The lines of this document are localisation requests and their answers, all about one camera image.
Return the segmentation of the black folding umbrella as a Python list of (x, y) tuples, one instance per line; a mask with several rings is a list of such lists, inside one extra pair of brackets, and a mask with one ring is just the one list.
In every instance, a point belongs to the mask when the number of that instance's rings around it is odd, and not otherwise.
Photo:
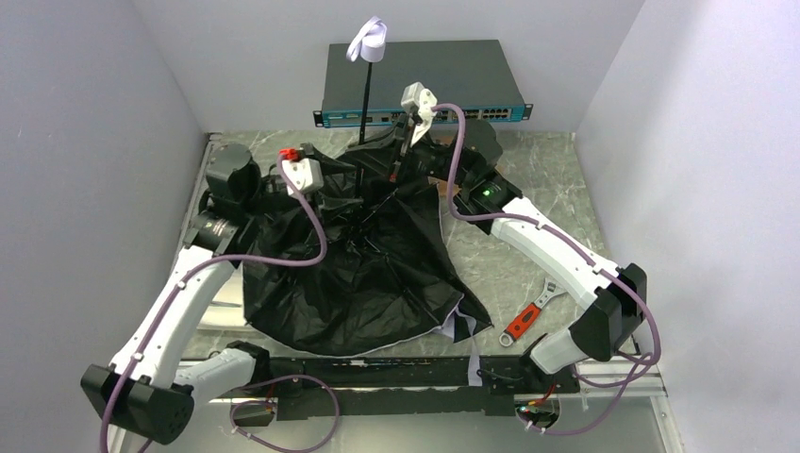
[[(442, 238), (441, 198), (432, 177), (392, 182), (389, 130), (333, 158), (353, 164), (343, 194), (313, 193), (309, 203), (327, 240), (324, 260), (304, 268), (246, 263), (246, 323), (292, 349), (351, 357), (436, 331), (454, 342), (490, 327), (487, 309), (458, 276)], [(252, 253), (301, 260), (316, 256), (316, 232), (299, 203), (275, 187), (256, 207)]]

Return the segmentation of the beige umbrella case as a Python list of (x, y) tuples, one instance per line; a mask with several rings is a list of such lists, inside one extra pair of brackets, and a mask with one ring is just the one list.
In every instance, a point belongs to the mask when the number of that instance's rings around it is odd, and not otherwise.
[(243, 316), (243, 307), (212, 302), (203, 314), (198, 328), (204, 330), (246, 329), (247, 323)]

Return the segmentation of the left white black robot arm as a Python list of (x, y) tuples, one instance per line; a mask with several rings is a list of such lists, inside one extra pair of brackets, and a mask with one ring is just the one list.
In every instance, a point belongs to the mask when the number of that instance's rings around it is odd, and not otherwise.
[(253, 254), (256, 207), (275, 187), (265, 181), (246, 146), (233, 144), (215, 152), (205, 172), (207, 192), (164, 288), (110, 362), (89, 366), (80, 381), (101, 419), (101, 451), (110, 451), (111, 434), (137, 436), (143, 446), (168, 445), (184, 431), (197, 406), (231, 391), (281, 381), (268, 351), (242, 341), (190, 368), (179, 366), (212, 299), (243, 263), (304, 268), (325, 258), (325, 233), (307, 200), (323, 183), (319, 162), (301, 150), (287, 149), (279, 153), (276, 168), (282, 191), (299, 202), (316, 232), (318, 253), (301, 260)]

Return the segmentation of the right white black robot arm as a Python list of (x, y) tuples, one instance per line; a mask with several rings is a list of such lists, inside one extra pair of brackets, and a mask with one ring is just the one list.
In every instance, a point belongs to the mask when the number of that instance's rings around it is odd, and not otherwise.
[(539, 379), (586, 359), (609, 361), (642, 324), (658, 332), (646, 305), (647, 275), (622, 267), (570, 236), (501, 175), (503, 149), (490, 124), (466, 120), (449, 144), (434, 142), (421, 125), (396, 121), (387, 142), (398, 181), (431, 176), (445, 184), (455, 218), (480, 227), (540, 266), (580, 308), (576, 319), (546, 334), (521, 361)]

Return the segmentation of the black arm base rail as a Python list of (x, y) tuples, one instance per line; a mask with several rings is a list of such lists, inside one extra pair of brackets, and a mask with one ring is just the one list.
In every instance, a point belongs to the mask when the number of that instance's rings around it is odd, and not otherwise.
[(466, 356), (371, 358), (366, 360), (273, 358), (272, 378), (255, 378), (254, 388), (235, 389), (229, 397), (270, 397), (280, 421), (330, 416), (334, 408), (325, 383), (339, 401), (343, 415), (396, 415), (478, 412), (512, 416), (527, 399), (578, 394), (578, 380), (563, 369), (548, 382), (527, 373), (512, 355), (482, 356), (471, 372)]

